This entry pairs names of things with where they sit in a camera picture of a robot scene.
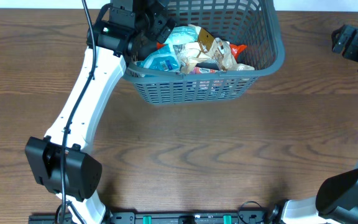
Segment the beige brown snack bag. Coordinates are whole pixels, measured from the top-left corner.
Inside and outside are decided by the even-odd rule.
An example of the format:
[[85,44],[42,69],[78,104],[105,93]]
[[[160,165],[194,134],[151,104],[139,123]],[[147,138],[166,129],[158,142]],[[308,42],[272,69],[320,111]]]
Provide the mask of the beige brown snack bag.
[[195,67],[223,70],[224,56],[230,49],[228,42],[218,37],[212,41],[212,46],[208,50],[206,50],[205,45],[199,43],[198,37],[194,42],[177,47],[177,58],[181,65],[180,71],[185,74],[190,74]]

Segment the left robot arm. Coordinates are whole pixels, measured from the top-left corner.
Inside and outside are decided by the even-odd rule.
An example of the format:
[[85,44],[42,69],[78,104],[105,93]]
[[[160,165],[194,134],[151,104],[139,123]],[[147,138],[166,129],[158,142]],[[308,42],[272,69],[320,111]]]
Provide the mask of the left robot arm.
[[25,154],[36,183],[61,200],[55,222],[109,223],[97,193],[102,165],[91,156],[101,115],[141,39],[164,43],[175,27],[167,1],[111,1],[88,21],[78,79],[58,118],[43,138],[31,137]]

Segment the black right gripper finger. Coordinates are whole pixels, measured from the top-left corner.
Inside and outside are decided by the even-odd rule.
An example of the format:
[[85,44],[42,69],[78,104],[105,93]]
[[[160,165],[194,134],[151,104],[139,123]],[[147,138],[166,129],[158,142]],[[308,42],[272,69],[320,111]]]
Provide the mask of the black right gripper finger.
[[358,61],[358,29],[346,32],[342,56],[348,60]]
[[357,53],[357,41],[355,37],[358,33],[358,29],[350,25],[343,25],[339,29],[336,29],[331,34],[332,51],[340,54],[356,54]]

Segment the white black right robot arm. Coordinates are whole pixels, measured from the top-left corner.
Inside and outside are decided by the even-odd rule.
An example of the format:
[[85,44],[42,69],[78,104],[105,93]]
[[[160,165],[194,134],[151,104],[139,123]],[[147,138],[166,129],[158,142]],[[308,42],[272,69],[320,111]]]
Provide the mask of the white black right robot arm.
[[[334,53],[358,63],[358,28],[344,25],[331,39]],[[275,207],[271,222],[358,223],[358,160],[352,170],[326,179],[316,196]]]

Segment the teal white snack bag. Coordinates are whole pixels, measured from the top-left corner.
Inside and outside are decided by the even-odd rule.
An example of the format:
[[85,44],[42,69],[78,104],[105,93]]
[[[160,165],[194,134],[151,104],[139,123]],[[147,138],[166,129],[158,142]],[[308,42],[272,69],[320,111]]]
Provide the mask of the teal white snack bag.
[[164,44],[182,45],[198,40],[198,33],[194,27],[175,27]]

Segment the beige paper bag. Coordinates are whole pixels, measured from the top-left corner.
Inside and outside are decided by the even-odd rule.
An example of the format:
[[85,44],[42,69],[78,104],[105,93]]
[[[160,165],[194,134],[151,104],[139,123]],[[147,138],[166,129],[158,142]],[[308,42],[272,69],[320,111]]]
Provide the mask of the beige paper bag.
[[223,71],[253,71],[255,68],[250,65],[239,63],[231,53],[230,42],[215,38],[214,57],[218,67]]

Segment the Kleenex tissue multipack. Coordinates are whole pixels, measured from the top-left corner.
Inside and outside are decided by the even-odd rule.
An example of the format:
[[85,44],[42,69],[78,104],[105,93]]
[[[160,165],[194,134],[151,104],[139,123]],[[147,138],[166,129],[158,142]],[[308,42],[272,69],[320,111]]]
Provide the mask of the Kleenex tissue multipack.
[[[200,74],[209,74],[209,73],[216,73],[217,70],[211,68],[201,68],[195,67],[189,74],[190,75],[200,75]],[[210,81],[200,81],[199,89],[200,90],[207,90],[209,88]],[[214,80],[212,82],[212,91],[216,91],[217,87],[223,84],[223,80]]]

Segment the grey plastic basket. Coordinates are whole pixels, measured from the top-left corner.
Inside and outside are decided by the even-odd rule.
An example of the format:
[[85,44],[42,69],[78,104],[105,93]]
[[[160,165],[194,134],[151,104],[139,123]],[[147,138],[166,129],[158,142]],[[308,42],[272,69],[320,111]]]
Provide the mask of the grey plastic basket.
[[213,37],[245,44],[237,61],[255,69],[185,75],[148,70],[132,63],[123,78],[150,104],[235,99],[258,78],[276,72],[284,62],[285,49],[272,0],[176,0],[169,2],[167,12],[179,26],[194,24]]

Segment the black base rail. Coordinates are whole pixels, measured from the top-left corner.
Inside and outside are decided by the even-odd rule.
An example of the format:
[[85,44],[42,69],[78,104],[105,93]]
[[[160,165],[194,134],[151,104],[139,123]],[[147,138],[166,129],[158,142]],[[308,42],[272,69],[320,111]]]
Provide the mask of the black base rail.
[[63,223],[106,223],[106,224],[245,224],[273,223],[277,211],[269,213],[264,208],[242,208],[236,212],[206,213],[134,213],[110,212],[84,215],[70,212]]

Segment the San Remo spaghetti packet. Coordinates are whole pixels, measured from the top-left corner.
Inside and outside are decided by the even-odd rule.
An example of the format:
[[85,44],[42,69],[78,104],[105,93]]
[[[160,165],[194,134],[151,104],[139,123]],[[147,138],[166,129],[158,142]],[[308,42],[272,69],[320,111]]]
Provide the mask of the San Remo spaghetti packet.
[[[152,46],[156,46],[156,48],[158,50],[158,49],[161,49],[164,46],[166,46],[166,44],[156,43],[156,44],[152,44]],[[236,60],[237,60],[238,56],[247,48],[246,45],[229,44],[229,46],[231,48],[231,53]],[[174,45],[174,47],[176,47],[176,48],[182,47],[182,48],[200,50],[200,45],[197,42],[190,42],[190,43],[182,44],[182,45]]]

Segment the blue white snack bag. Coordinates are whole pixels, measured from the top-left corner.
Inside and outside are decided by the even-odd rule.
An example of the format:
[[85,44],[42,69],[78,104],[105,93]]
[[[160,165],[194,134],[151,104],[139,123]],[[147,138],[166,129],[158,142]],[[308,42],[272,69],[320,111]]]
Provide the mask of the blue white snack bag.
[[135,64],[141,68],[163,72],[178,72],[181,67],[173,45],[171,44],[165,45],[161,49],[152,52],[145,59],[137,61]]

